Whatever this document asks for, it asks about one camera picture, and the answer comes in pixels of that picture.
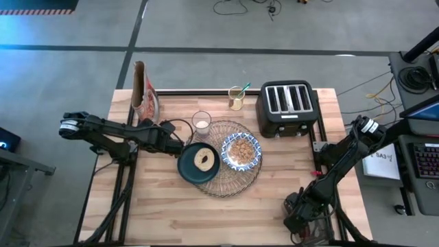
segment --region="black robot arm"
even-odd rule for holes
[[[353,239],[357,242],[368,242],[353,226],[343,210],[338,208],[335,190],[337,184],[356,163],[381,147],[386,128],[362,116],[358,116],[352,125],[346,138],[337,144],[326,144],[319,153],[318,162],[332,165],[328,166],[330,167],[328,172],[316,178],[306,189],[301,187],[298,193],[292,193],[285,199],[287,217],[283,223],[293,234],[301,232],[309,222],[324,219],[321,215],[331,204],[333,212],[337,211],[339,217],[341,216],[341,221],[344,222]]]
[[[130,145],[117,143],[106,136],[119,137],[137,143],[139,149],[148,152],[162,152],[179,156],[184,143],[171,138],[175,127],[168,121],[159,126],[151,120],[142,121],[137,127],[127,126],[90,115],[86,112],[65,113],[61,120],[60,136],[70,140],[85,140],[91,143],[92,151],[107,151],[113,159],[127,161],[130,158]]]

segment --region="wooden table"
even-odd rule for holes
[[[346,136],[334,89],[317,89],[328,140]],[[131,90],[116,90],[108,119],[127,119]],[[314,177],[309,137],[265,139],[259,133],[255,112],[256,96],[246,96],[239,111],[228,109],[225,96],[160,96],[161,119],[190,121],[198,110],[209,112],[213,121],[228,119],[246,126],[259,140],[263,166],[256,182],[232,198],[212,198],[184,181],[177,172],[177,160],[166,154],[140,152],[126,232],[126,244],[291,244],[283,225],[281,205],[291,192],[306,187]],[[189,127],[174,122],[176,133],[187,139]],[[101,156],[96,169],[109,163]],[[85,240],[107,214],[117,165],[100,171],[93,179],[80,240]],[[338,185],[343,210],[354,225],[372,239],[355,170]],[[116,220],[119,228],[120,217]]]

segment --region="toaster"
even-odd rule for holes
[[[266,82],[256,101],[259,131],[265,138],[306,135],[318,118],[315,93],[304,80]]]

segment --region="bowl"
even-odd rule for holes
[[[230,150],[232,144],[235,141],[240,140],[240,139],[248,140],[252,144],[253,151],[254,151],[254,159],[247,164],[241,164],[241,165],[237,161],[233,160],[231,158],[231,156],[229,155],[229,150]],[[259,164],[261,157],[262,157],[262,151],[261,151],[261,146],[259,145],[258,140],[256,140],[256,138],[254,136],[252,136],[251,134],[247,134],[247,133],[235,133],[235,134],[229,135],[228,137],[226,137],[226,140],[224,140],[222,148],[221,148],[222,160],[230,168],[232,168],[238,172],[245,172],[249,169],[252,169],[253,167],[255,167],[256,165]]]

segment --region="wire rack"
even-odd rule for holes
[[[221,154],[221,147],[226,137],[238,132],[245,132],[252,135],[251,131],[240,123],[227,120],[214,121],[211,123],[209,135],[207,137],[201,137],[195,133],[193,142],[208,143],[217,150],[218,154]],[[195,186],[210,196],[220,198],[234,196],[251,186],[259,175],[261,167],[262,158],[258,165],[245,172],[237,172],[221,161],[218,174],[213,180]]]

